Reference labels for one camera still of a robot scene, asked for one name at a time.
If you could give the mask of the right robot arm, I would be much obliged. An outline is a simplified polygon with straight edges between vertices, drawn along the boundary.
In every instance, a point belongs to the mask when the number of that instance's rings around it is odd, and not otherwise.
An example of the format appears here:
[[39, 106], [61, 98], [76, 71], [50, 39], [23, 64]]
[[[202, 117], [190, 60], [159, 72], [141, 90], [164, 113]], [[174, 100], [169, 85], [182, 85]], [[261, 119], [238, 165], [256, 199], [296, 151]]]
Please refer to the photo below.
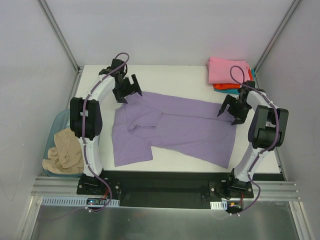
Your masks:
[[237, 197], [252, 188], [254, 173], [263, 159], [284, 142], [289, 111], [276, 106], [264, 90], [255, 88], [255, 83], [246, 81], [238, 90], [238, 97], [227, 95], [218, 115], [227, 111], [233, 116], [234, 125], [243, 124], [249, 113], [254, 116], [248, 130], [249, 146], [240, 163], [231, 170], [225, 182], [215, 188], [216, 194]]

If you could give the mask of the purple t shirt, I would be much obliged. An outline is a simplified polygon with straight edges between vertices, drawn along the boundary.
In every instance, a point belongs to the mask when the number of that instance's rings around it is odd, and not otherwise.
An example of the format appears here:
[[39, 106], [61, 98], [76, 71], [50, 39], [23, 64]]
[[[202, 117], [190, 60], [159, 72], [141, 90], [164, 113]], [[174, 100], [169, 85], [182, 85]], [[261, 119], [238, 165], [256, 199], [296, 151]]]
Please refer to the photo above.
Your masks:
[[228, 168], [236, 126], [220, 103], [135, 93], [116, 111], [112, 127], [115, 166], [153, 159], [152, 147], [191, 156]]

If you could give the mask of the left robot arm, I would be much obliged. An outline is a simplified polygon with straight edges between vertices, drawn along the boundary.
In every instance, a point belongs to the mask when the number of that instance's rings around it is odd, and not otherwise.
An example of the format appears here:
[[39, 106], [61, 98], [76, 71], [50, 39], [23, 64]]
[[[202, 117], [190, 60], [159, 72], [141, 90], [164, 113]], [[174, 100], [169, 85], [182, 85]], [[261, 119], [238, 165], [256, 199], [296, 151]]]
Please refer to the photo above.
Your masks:
[[135, 93], [142, 95], [135, 74], [131, 75], [133, 83], [127, 76], [126, 60], [119, 59], [118, 54], [111, 65], [98, 73], [96, 82], [82, 97], [70, 100], [70, 129], [78, 138], [84, 161], [83, 174], [98, 177], [103, 171], [99, 154], [99, 138], [103, 128], [101, 102], [112, 93], [117, 103], [127, 104], [126, 97]]

